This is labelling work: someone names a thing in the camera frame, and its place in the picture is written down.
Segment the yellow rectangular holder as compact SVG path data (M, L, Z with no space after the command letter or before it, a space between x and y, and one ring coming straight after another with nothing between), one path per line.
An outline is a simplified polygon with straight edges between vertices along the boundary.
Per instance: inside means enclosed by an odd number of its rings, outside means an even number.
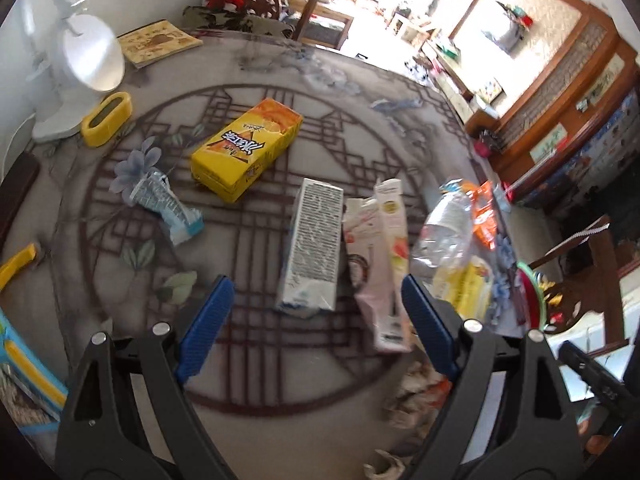
M115 92L105 98L80 125L80 133L88 148L107 144L131 117L131 96L128 92Z

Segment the yellow iced tea carton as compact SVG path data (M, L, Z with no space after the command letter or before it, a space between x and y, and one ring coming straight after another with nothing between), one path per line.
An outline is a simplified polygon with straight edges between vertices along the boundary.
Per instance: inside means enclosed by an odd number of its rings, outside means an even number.
M195 181L235 203L297 138L303 116L264 99L207 139L190 158Z

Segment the dark wooden chair right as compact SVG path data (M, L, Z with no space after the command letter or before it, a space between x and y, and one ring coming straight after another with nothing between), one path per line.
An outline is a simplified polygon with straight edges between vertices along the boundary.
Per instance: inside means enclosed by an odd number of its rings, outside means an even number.
M600 314L604 343L590 350L593 356L629 344L610 224L610 218L600 217L527 266L535 272L579 246L589 248L590 266L574 273L563 272L561 281L549 282L541 289L539 324L544 333L555 336L574 328L588 313Z

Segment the grey white milk carton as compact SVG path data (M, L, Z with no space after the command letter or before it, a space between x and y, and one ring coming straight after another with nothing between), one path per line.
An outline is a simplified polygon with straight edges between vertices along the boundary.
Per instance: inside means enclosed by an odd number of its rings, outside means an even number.
M298 318L335 310L344 192L305 178L294 203L276 308Z

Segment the yellow pencil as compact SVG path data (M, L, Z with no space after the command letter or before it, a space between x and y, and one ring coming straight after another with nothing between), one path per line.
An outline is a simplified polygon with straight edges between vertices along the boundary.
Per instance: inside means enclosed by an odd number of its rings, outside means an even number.
M3 290L14 276L24 269L25 266L35 262L40 252L37 243L30 243L17 254L2 263L0 268L0 290Z

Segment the red green trash bin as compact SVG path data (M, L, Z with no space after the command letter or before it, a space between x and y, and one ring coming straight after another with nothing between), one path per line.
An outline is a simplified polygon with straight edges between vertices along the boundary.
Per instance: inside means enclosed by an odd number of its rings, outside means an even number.
M544 330L548 325L548 306L542 287L544 274L534 271L523 261L519 261L516 268L518 278L524 287L529 326L535 330Z

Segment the yellow white medicine box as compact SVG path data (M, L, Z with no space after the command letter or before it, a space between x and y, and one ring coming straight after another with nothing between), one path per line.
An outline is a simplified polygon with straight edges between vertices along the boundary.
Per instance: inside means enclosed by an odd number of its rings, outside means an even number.
M483 321L491 300L494 272L482 258L471 256L465 266L441 266L433 281L435 297L449 302L464 320Z

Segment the brown trash pile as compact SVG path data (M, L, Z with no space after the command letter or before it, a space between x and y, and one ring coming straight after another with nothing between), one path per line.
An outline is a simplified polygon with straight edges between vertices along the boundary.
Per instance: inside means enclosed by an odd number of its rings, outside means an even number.
M426 356L408 366L383 408L386 422L407 434L390 450L375 451L382 466L364 464L364 478L399 479L402 476L435 425L450 389L450 380L436 372Z

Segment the yellow illustrated book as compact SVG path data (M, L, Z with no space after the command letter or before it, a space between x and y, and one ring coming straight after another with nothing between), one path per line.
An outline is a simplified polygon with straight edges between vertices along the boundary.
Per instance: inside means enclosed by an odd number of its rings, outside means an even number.
M143 68L168 56L201 47L195 38L166 20L158 21L117 38L122 54L135 68Z

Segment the blue green toy tablet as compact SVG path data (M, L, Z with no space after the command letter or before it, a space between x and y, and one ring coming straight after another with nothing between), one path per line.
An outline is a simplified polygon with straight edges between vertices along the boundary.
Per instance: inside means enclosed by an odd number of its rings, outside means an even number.
M1 315L1 405L24 436L58 430L67 388Z

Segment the orange snack bag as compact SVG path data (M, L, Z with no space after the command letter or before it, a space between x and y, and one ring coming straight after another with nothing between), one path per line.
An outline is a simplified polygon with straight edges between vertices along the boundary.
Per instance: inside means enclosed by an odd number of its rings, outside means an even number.
M494 194L489 181L476 185L469 181L462 183L462 191L471 201L473 233L489 250L496 249L498 226L494 211Z

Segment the clear plastic water bottle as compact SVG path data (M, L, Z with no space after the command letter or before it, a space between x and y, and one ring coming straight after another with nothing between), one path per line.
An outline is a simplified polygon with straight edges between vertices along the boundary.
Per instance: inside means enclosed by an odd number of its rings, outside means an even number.
M411 249L411 274L436 298L447 296L468 261L473 236L472 188L462 179L443 184L442 196Z

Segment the wooden tv cabinet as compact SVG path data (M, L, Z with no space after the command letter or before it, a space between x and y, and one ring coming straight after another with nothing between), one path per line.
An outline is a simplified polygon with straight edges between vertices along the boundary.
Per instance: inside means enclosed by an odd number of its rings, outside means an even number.
M430 40L425 40L420 53L432 66L431 80L456 112L464 131L477 138L483 130L496 131L499 118L462 79L461 68Z

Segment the pink Pocky snack bag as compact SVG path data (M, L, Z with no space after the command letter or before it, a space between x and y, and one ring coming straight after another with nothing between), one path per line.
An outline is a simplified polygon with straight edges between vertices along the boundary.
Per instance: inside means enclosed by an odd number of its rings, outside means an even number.
M371 197L346 200L343 235L355 300L375 350L410 351L411 323L401 299L401 284L409 273L401 180L378 182Z

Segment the blue white wrapper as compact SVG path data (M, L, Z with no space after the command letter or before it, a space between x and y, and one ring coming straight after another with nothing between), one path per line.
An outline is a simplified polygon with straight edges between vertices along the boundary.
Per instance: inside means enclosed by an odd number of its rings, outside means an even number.
M172 192L168 177L160 170L149 170L134 186L129 198L160 216L174 246L190 240L204 229L201 211L187 207L179 200Z

